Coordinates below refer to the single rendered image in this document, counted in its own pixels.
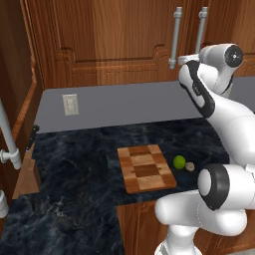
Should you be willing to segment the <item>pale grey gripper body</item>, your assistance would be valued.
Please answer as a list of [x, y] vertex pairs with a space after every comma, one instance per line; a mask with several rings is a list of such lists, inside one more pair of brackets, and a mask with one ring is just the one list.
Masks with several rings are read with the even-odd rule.
[[178, 65], [182, 66], [189, 61], [199, 61], [198, 55], [186, 55], [186, 56], [179, 56], [178, 57]]

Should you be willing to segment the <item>narrow wooden cabinet door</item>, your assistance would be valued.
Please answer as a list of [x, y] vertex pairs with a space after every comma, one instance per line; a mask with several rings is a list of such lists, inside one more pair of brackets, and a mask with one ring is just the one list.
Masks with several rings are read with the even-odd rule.
[[194, 54], [199, 28], [198, 14], [207, 8], [201, 47], [237, 44], [244, 54], [235, 76], [255, 76], [255, 0], [188, 0], [184, 54]]

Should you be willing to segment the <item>wide wooden cabinet door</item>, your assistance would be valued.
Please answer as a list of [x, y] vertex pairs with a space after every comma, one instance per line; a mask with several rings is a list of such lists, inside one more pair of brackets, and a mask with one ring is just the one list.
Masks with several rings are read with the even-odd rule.
[[20, 0], [44, 89], [166, 82], [188, 0]]

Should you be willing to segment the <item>green lime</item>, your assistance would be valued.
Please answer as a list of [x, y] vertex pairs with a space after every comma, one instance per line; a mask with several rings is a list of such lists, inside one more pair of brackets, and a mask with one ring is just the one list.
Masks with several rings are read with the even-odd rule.
[[176, 169], [183, 169], [185, 167], [186, 161], [185, 158], [182, 155], [177, 155], [174, 159], [173, 159], [173, 166]]

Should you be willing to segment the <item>checkered wooden cutting board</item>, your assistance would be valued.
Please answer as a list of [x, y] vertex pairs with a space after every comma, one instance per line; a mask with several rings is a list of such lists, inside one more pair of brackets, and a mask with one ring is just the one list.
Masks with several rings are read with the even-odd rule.
[[127, 193], [175, 188], [177, 185], [157, 144], [121, 147], [118, 157]]

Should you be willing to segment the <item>wooden base cabinet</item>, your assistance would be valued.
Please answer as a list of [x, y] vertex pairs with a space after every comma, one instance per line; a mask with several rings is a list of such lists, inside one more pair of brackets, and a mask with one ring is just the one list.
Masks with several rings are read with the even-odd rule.
[[[155, 217], [155, 201], [132, 203], [117, 207], [126, 255], [153, 255], [165, 238], [167, 226]], [[226, 237], [199, 229], [195, 246], [203, 255], [228, 255], [255, 249], [255, 210], [247, 210], [248, 223], [238, 236]]]

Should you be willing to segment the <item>wooden knife block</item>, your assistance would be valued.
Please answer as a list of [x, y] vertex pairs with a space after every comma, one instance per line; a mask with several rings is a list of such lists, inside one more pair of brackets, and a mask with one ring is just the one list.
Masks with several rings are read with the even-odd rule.
[[13, 199], [20, 195], [37, 193], [40, 191], [40, 175], [36, 160], [32, 158], [32, 149], [25, 152], [22, 168], [13, 194]]

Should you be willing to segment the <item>white wall outlet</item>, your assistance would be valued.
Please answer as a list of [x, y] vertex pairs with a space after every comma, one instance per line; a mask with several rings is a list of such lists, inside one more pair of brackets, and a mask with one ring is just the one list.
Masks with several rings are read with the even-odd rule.
[[78, 98], [76, 94], [63, 95], [64, 112], [66, 116], [79, 114]]

